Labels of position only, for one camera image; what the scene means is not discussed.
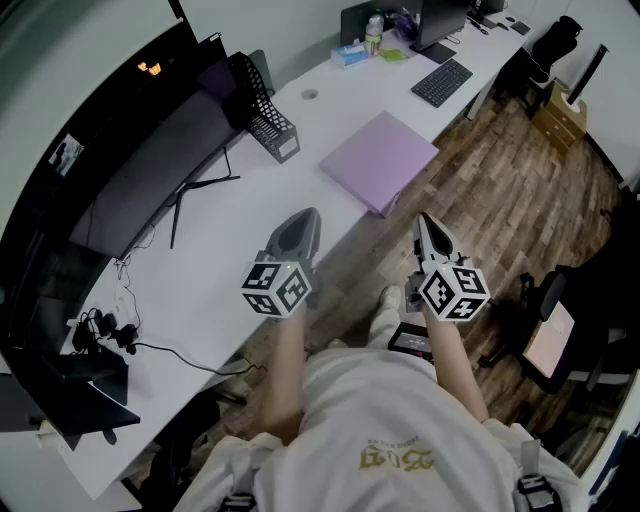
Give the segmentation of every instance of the cardboard box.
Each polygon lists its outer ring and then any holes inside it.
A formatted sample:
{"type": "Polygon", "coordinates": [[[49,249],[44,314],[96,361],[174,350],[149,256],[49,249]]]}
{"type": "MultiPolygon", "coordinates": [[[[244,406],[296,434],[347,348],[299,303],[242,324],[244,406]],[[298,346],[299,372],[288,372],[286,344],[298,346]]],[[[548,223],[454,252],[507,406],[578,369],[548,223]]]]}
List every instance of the cardboard box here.
{"type": "Polygon", "coordinates": [[[556,133],[553,128],[547,126],[546,116],[544,109],[539,109],[536,115],[533,116],[533,126],[535,126],[540,133],[542,133],[558,150],[558,153],[564,155],[571,144],[566,144],[556,133]]]}
{"type": "Polygon", "coordinates": [[[575,139],[581,139],[587,133],[587,104],[578,101],[579,112],[575,112],[562,99],[562,93],[569,94],[570,91],[564,84],[554,81],[551,89],[551,97],[544,109],[555,117],[575,139]]]}
{"type": "Polygon", "coordinates": [[[558,137],[565,146],[571,146],[571,144],[576,141],[573,134],[567,130],[560,121],[553,117],[546,108],[539,109],[538,112],[536,112],[536,116],[540,118],[538,125],[544,126],[546,130],[555,133],[556,137],[558,137]]]}

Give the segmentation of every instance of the desk leg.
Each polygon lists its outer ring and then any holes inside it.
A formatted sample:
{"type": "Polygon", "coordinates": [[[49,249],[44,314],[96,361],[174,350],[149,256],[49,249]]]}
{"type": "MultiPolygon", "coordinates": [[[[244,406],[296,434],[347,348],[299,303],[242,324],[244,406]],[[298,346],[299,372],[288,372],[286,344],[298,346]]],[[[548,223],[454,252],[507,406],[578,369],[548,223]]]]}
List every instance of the desk leg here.
{"type": "Polygon", "coordinates": [[[470,121],[473,121],[475,119],[476,114],[478,113],[478,110],[480,110],[480,107],[484,103],[484,100],[487,97],[487,94],[489,94],[489,89],[491,89],[491,86],[493,85],[493,82],[495,82],[497,77],[498,77],[497,73],[493,75],[491,80],[487,82],[487,85],[485,85],[482,88],[482,90],[478,93],[478,95],[476,96],[476,99],[473,100],[473,103],[471,104],[471,108],[469,109],[469,112],[467,112],[467,119],[469,119],[470,121]]]}

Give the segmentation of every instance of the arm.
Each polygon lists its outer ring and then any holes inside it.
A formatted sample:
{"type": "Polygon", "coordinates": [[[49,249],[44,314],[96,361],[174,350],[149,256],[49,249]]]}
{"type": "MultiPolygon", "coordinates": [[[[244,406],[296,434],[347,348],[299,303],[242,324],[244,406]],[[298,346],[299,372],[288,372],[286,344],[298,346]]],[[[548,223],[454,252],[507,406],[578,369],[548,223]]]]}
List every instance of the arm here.
{"type": "Polygon", "coordinates": [[[458,328],[440,322],[425,304],[422,307],[433,353],[438,385],[456,398],[480,423],[489,419],[489,411],[482,398],[458,328]]]}
{"type": "Polygon", "coordinates": [[[304,369],[304,319],[306,303],[277,325],[269,363],[267,389],[260,412],[264,432],[288,445],[298,436],[302,421],[302,371],[304,369]]]}

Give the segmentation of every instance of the paper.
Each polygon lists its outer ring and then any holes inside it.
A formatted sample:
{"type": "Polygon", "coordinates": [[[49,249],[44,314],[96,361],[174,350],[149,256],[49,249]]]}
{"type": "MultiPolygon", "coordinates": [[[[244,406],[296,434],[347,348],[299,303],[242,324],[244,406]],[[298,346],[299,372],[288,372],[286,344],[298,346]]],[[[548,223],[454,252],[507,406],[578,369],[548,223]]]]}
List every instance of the paper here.
{"type": "Polygon", "coordinates": [[[545,377],[551,378],[567,346],[575,321],[558,302],[549,319],[542,322],[524,350],[524,356],[545,377]]]}
{"type": "Polygon", "coordinates": [[[295,137],[292,137],[280,146],[280,158],[284,158],[295,149],[298,149],[298,141],[295,137]]]}
{"type": "Polygon", "coordinates": [[[342,53],[344,53],[345,55],[351,55],[352,53],[361,53],[366,51],[364,49],[364,46],[362,46],[361,44],[359,45],[355,45],[355,46],[345,46],[342,53]]]}
{"type": "Polygon", "coordinates": [[[380,55],[382,55],[384,60],[389,62],[393,62],[396,60],[405,60],[409,58],[400,50],[380,50],[380,55]]]}

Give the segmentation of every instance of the monitor stand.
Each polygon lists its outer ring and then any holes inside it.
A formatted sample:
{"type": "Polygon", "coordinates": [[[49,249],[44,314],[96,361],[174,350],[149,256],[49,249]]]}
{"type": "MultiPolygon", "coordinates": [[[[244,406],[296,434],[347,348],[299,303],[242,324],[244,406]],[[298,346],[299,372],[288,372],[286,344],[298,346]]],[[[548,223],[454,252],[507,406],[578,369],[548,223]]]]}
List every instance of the monitor stand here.
{"type": "Polygon", "coordinates": [[[431,59],[436,64],[443,64],[457,53],[440,43],[432,44],[422,50],[416,49],[415,44],[412,44],[409,48],[420,55],[424,55],[427,59],[431,59]]]}

